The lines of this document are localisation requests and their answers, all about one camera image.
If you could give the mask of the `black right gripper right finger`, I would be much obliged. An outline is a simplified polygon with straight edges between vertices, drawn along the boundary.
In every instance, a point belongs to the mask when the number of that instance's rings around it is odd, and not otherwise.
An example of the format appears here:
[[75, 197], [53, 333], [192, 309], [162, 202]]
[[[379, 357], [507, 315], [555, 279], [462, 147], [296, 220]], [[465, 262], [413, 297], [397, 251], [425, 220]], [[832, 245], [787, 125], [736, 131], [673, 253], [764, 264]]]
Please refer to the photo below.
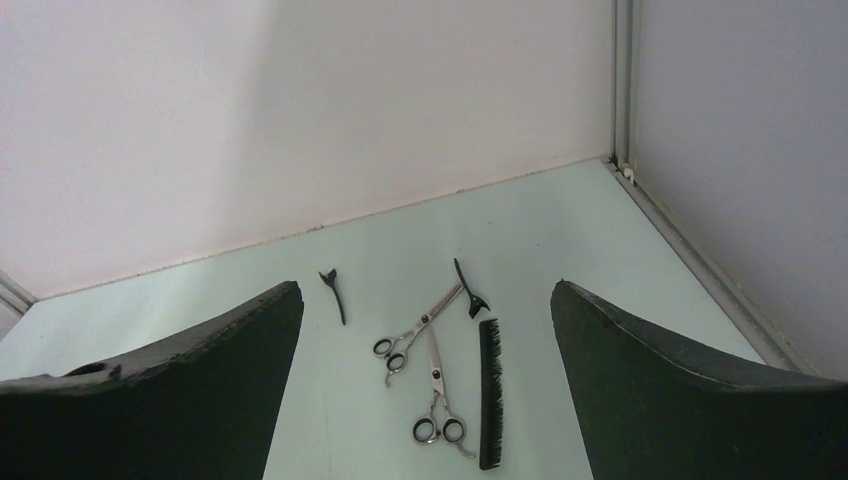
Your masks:
[[843, 479], [847, 385], [746, 360], [556, 284], [556, 341], [597, 479]]

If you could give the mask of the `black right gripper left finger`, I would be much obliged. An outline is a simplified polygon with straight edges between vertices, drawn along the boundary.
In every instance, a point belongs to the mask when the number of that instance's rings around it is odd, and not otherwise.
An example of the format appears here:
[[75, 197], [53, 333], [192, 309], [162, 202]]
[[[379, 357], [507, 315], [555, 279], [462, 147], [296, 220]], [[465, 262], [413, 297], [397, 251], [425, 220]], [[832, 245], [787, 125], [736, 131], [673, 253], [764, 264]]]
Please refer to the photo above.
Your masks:
[[259, 479], [304, 314], [280, 283], [65, 375], [1, 384], [5, 479]]

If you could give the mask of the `silver cutting scissors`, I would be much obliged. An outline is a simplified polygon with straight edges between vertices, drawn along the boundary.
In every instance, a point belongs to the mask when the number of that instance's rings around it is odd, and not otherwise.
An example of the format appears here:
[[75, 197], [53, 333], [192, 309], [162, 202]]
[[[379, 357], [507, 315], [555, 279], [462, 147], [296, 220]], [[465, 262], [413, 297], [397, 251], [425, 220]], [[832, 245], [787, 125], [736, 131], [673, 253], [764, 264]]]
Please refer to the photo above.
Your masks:
[[456, 448], [463, 457], [475, 459], [476, 454], [464, 444], [467, 434], [466, 422], [451, 408], [438, 342], [432, 330], [427, 332], [427, 340], [432, 397], [429, 410], [412, 426], [413, 441], [417, 445], [431, 445], [443, 440]]

